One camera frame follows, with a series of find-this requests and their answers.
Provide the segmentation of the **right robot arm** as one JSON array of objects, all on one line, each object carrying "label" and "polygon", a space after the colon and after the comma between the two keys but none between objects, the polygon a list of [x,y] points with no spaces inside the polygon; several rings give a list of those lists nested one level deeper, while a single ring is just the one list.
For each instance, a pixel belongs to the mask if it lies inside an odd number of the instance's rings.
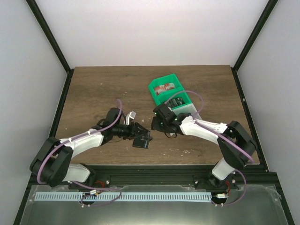
[{"label": "right robot arm", "polygon": [[239,122],[224,124],[199,120],[190,113],[175,114],[166,104],[160,104],[153,112],[152,130],[195,136],[219,146],[223,157],[208,175],[212,188],[220,188],[231,173],[244,168],[248,162],[254,163],[252,155],[257,144]]}]

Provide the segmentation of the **black card holder wallet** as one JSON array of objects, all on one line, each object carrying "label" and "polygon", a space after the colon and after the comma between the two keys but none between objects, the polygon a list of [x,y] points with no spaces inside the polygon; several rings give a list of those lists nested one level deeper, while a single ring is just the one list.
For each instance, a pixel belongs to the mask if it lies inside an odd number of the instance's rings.
[{"label": "black card holder wallet", "polygon": [[150,136],[150,132],[148,132],[145,135],[135,138],[133,140],[132,146],[135,148],[148,149],[149,143],[151,140],[152,140],[152,137]]}]

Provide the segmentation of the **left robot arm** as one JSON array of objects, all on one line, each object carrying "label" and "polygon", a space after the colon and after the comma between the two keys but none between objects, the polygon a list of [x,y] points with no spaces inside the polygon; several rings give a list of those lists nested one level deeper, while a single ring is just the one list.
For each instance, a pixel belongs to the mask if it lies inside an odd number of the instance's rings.
[{"label": "left robot arm", "polygon": [[119,108],[111,108],[106,117],[95,126],[79,135],[45,140],[30,164],[30,171],[36,175],[39,184],[55,187],[62,182],[79,182],[85,189],[95,186],[95,172],[85,164],[72,164],[75,156],[92,148],[110,142],[114,137],[133,140],[133,146],[147,148],[152,140],[150,131],[134,122],[135,112],[124,115]]}]

